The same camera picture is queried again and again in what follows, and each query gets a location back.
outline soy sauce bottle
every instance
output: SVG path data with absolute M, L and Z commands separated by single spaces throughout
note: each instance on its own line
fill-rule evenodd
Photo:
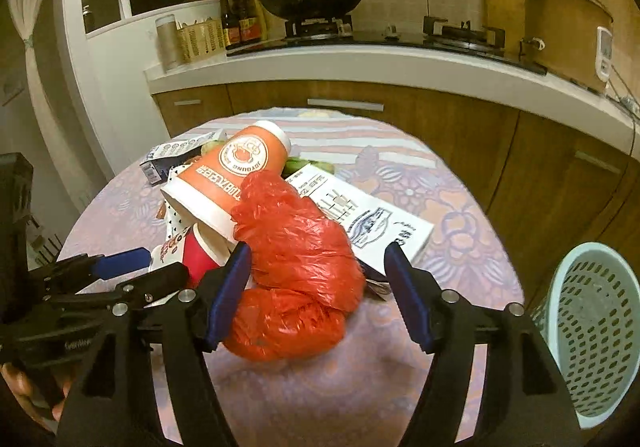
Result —
M 229 0 L 220 0 L 220 20 L 222 21 L 222 34 L 225 39 L 225 48 L 231 50 L 242 45 L 240 39 L 240 21 L 232 12 Z
M 255 0 L 233 0 L 233 8 L 240 21 L 242 43 L 260 41 L 260 22 L 255 11 Z

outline red plastic bag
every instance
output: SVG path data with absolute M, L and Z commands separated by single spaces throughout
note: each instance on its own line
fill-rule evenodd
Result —
M 242 294 L 226 348 L 270 361 L 338 344 L 344 312 L 356 309 L 365 284 L 344 229 L 271 171 L 244 179 L 231 216 L 234 237 L 251 247 L 252 276 L 262 287 Z
M 346 232 L 279 175 L 249 174 L 231 216 L 235 239 L 251 247 L 256 283 L 343 311 L 357 308 L 365 280 Z
M 242 293 L 225 347 L 251 361 L 308 357 L 344 336 L 344 313 L 303 293 L 251 288 Z

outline human hand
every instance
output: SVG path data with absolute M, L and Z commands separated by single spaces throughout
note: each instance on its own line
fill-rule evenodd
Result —
M 15 400 L 18 401 L 24 412 L 27 413 L 39 425 L 41 425 L 45 429 L 49 429 L 43 417 L 40 416 L 31 400 L 35 392 L 34 385 L 31 380 L 29 380 L 29 378 L 23 372 L 9 363 L 3 364 L 0 371 L 2 373 L 4 381 L 6 382 L 6 385 L 9 387 L 9 390 L 12 392 L 12 394 L 14 394 Z M 54 376 L 56 378 L 56 381 L 58 382 L 58 385 L 60 386 L 60 388 L 62 388 L 62 392 L 66 398 L 66 395 L 68 395 L 69 389 L 71 388 L 71 374 L 54 374 Z M 53 418 L 56 421 L 60 421 L 64 405 L 65 401 L 63 400 L 59 404 L 55 405 L 51 410 Z

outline white countertop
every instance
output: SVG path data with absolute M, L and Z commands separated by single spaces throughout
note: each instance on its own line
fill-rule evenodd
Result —
M 197 86 L 276 80 L 393 84 L 492 101 L 537 114 L 606 142 L 640 161 L 640 129 L 612 101 L 548 73 L 456 53 L 383 45 L 327 45 L 212 57 L 164 74 L 145 71 L 152 94 Z

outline cardboard box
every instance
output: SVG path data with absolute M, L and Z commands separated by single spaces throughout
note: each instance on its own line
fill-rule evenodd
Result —
M 198 138 L 160 144 L 146 154 L 140 169 L 151 185 L 166 182 L 172 167 L 180 166 L 186 160 L 200 154 L 202 146 L 211 140 L 226 140 L 226 131 L 218 130 Z

